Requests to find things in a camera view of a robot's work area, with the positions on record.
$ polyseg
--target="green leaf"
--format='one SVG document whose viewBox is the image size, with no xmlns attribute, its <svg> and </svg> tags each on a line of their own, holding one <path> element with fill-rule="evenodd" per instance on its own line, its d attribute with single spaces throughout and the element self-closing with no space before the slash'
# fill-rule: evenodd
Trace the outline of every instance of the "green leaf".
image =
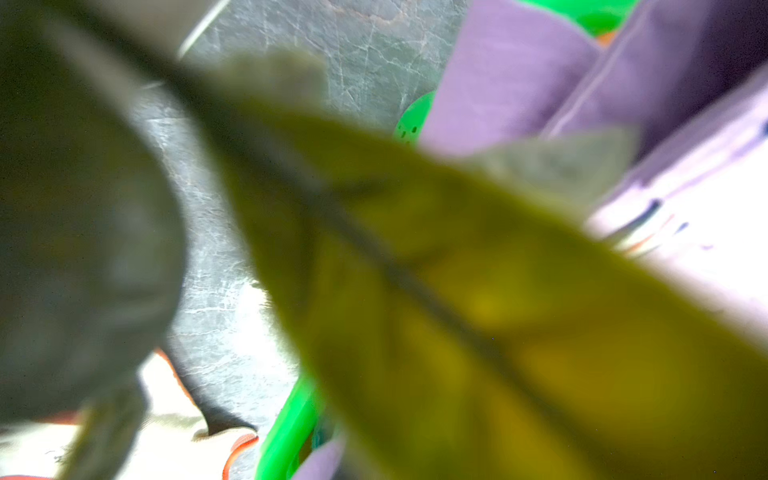
<svg viewBox="0 0 768 480">
<path fill-rule="evenodd" d="M 74 449 L 67 455 L 57 478 L 113 478 L 131 451 L 146 409 L 147 403 L 135 376 L 92 401 L 85 410 L 85 422 Z"/>
<path fill-rule="evenodd" d="M 581 223 L 618 184 L 636 153 L 637 132 L 612 127 L 499 145 L 460 165 Z"/>
<path fill-rule="evenodd" d="M 283 139 L 271 161 L 296 148 L 391 255 L 333 198 L 220 155 L 286 331 L 398 478 L 762 475 L 768 363 L 712 319 L 491 184 L 251 107 Z"/>
<path fill-rule="evenodd" d="M 161 165 L 36 32 L 36 12 L 2 31 L 0 422 L 76 410 L 132 374 L 184 274 Z"/>
</svg>

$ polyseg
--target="gray leather surface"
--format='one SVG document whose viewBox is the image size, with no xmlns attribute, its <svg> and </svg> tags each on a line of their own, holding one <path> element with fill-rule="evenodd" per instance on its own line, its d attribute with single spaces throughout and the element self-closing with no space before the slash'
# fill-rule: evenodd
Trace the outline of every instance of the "gray leather surface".
<svg viewBox="0 0 768 480">
<path fill-rule="evenodd" d="M 436 88 L 465 0 L 232 0 L 185 61 L 296 45 L 329 66 L 329 100 L 362 126 L 394 129 L 400 114 Z M 186 114 L 160 88 L 141 95 L 135 118 L 177 186 L 190 236 L 182 306 L 166 350 L 212 430 L 251 424 L 262 438 L 297 376 L 263 292 L 253 287 L 243 241 Z M 252 478 L 255 452 L 232 480 Z"/>
</svg>

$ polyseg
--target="green plastic object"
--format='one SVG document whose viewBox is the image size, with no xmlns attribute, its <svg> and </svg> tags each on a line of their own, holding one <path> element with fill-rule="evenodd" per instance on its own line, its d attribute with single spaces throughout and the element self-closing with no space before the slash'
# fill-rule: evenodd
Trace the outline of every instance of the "green plastic object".
<svg viewBox="0 0 768 480">
<path fill-rule="evenodd" d="M 589 35 L 599 37 L 621 26 L 637 0 L 521 0 L 569 18 Z"/>
<path fill-rule="evenodd" d="M 321 406 L 315 384 L 299 376 L 288 400 L 261 445 L 256 480 L 290 480 L 299 468 L 299 452 L 317 424 Z"/>
<path fill-rule="evenodd" d="M 430 91 L 422 95 L 402 114 L 400 121 L 395 127 L 394 138 L 406 145 L 415 144 L 422 133 L 422 127 L 427 120 L 427 115 L 432 109 L 432 102 L 435 100 L 435 92 Z"/>
</svg>

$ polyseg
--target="leaf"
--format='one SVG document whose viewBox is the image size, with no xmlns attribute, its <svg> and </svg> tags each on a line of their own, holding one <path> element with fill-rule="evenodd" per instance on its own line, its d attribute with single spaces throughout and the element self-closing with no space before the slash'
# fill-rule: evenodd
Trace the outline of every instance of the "leaf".
<svg viewBox="0 0 768 480">
<path fill-rule="evenodd" d="M 36 12 L 2 32 L 0 422 L 76 410 L 134 372 L 184 274 L 162 167 L 35 31 Z"/>
<path fill-rule="evenodd" d="M 199 115 L 286 331 L 388 473 L 763 475 L 766 359 L 638 267 L 498 186 L 231 104 L 103 30 Z"/>
<path fill-rule="evenodd" d="M 553 139 L 499 145 L 460 165 L 487 174 L 566 219 L 582 223 L 624 176 L 637 153 L 637 132 L 612 127 Z"/>
<path fill-rule="evenodd" d="M 116 476 L 131 451 L 146 409 L 135 376 L 94 400 L 85 412 L 74 450 L 67 455 L 57 478 L 104 480 Z"/>
<path fill-rule="evenodd" d="M 317 109 L 328 91 L 325 61 L 297 48 L 272 48 L 265 54 L 242 51 L 227 56 L 208 74 L 225 91 L 259 94 L 297 109 Z"/>
</svg>

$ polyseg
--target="green plastic handle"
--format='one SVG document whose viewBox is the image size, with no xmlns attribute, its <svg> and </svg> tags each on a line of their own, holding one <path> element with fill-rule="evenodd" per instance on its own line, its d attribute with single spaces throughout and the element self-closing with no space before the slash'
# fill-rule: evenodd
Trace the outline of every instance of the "green plastic handle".
<svg viewBox="0 0 768 480">
<path fill-rule="evenodd" d="M 299 467 L 298 452 L 315 428 L 320 406 L 315 384 L 300 375 L 261 445 L 256 480 L 290 480 Z"/>
</svg>

